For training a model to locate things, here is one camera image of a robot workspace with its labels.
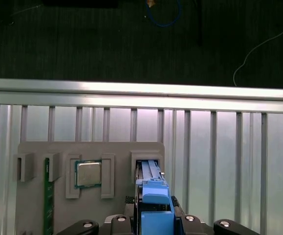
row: green pcb edge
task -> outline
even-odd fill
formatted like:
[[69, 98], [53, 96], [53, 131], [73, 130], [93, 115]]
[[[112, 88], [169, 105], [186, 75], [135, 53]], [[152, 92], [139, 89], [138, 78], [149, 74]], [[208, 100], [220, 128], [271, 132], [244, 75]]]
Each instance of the green pcb edge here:
[[49, 182], [50, 160], [44, 160], [44, 233], [53, 235], [54, 182]]

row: horizontal metal beam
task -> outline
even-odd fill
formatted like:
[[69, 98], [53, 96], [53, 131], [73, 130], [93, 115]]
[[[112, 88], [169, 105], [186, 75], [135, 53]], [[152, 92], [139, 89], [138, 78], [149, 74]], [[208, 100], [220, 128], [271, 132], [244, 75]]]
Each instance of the horizontal metal beam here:
[[129, 94], [0, 92], [0, 104], [283, 113], [283, 101], [137, 96]]
[[0, 79], [1, 92], [126, 94], [283, 101], [283, 90], [183, 85]]

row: metal bar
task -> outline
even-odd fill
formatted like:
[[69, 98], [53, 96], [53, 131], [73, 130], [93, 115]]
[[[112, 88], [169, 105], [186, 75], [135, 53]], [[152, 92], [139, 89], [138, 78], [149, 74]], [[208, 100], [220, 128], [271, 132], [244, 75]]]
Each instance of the metal bar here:
[[211, 98], [185, 98], [129, 94], [88, 94], [84, 96], [81, 94], [0, 92], [0, 104], [283, 113], [283, 101], [243, 100], [242, 97], [239, 97], [239, 99], [220, 99], [216, 96]]
[[109, 141], [130, 141], [131, 110], [110, 109]]
[[282, 100], [283, 90], [205, 87], [183, 85], [37, 81], [19, 79], [0, 79], [0, 91], [43, 92], [43, 93], [82, 93], [82, 94], [129, 94], [163, 95], [186, 97], [237, 98], [254, 100]]
[[210, 220], [211, 176], [211, 112], [191, 111], [189, 159], [189, 214], [194, 214], [207, 224]]
[[283, 234], [283, 114], [267, 114], [266, 202], [266, 234]]

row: dark green carpet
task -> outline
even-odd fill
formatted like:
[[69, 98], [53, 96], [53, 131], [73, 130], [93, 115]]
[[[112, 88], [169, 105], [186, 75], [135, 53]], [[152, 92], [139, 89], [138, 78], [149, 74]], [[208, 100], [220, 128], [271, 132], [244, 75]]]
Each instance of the dark green carpet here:
[[[248, 51], [283, 31], [283, 0], [204, 0], [203, 46], [197, 46], [193, 0], [171, 27], [159, 28], [143, 0], [117, 9], [35, 8], [0, 26], [0, 78], [233, 86]], [[175, 0], [157, 0], [168, 22]], [[41, 4], [17, 0], [13, 11]], [[283, 36], [250, 55], [237, 84], [283, 88]]]

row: bolt head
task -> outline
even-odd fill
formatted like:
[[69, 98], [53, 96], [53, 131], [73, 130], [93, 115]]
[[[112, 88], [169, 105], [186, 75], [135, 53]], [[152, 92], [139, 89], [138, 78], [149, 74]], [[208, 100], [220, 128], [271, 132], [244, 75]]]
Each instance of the bolt head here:
[[186, 219], [189, 220], [189, 221], [194, 221], [195, 220], [195, 218], [193, 216], [190, 216], [190, 215], [186, 216]]
[[230, 226], [230, 223], [228, 223], [227, 221], [221, 221], [221, 222], [220, 222], [220, 225], [222, 225], [222, 226], [228, 228], [228, 227]]
[[126, 219], [125, 219], [124, 217], [120, 217], [120, 218], [117, 218], [117, 220], [118, 220], [119, 222], [123, 222], [123, 221], [125, 221]]
[[84, 224], [84, 228], [90, 228], [92, 226], [92, 223], [86, 223], [86, 224]]

